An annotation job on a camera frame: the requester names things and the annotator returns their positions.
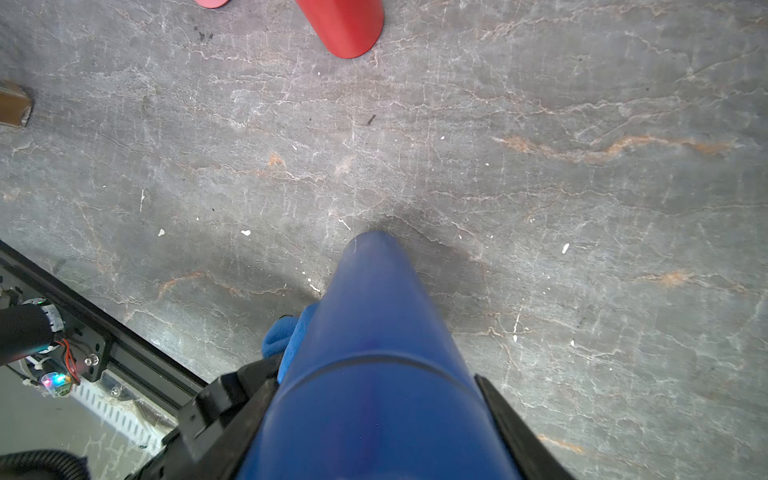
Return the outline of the blue cloth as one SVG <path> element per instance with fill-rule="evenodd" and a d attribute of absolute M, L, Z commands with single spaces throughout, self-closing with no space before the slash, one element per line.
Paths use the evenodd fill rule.
<path fill-rule="evenodd" d="M 282 383 L 290 368 L 318 306 L 319 302 L 307 306 L 298 317 L 279 318 L 265 335 L 261 346 L 262 357 L 281 357 L 277 372 L 278 384 Z"/>

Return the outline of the red thermos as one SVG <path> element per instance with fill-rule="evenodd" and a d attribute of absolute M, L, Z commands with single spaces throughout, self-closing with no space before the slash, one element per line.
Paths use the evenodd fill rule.
<path fill-rule="evenodd" d="M 368 52 L 384 26 L 381 0 L 297 0 L 326 49 L 342 59 Z"/>

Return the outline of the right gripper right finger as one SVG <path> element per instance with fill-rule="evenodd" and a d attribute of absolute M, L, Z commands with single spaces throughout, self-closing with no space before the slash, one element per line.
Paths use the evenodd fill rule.
<path fill-rule="evenodd" d="M 575 477 L 542 444 L 495 386 L 481 375 L 475 382 L 522 479 L 574 480 Z"/>

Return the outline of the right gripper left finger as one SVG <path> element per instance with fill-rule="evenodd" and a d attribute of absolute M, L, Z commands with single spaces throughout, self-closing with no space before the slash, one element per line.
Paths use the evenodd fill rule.
<path fill-rule="evenodd" d="M 206 386 L 182 407 L 159 454 L 131 479 L 233 479 L 277 393 L 280 354 Z"/>

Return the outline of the blue thermos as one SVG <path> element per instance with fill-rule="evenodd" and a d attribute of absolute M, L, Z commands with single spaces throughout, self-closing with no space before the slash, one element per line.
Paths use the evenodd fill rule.
<path fill-rule="evenodd" d="M 244 459 L 242 479 L 516 479 L 404 249 L 345 248 Z"/>

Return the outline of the pink thermos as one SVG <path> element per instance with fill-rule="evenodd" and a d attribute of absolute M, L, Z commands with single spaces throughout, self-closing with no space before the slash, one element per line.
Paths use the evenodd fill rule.
<path fill-rule="evenodd" d="M 226 5 L 229 0 L 195 0 L 195 2 L 206 9 L 217 9 Z"/>

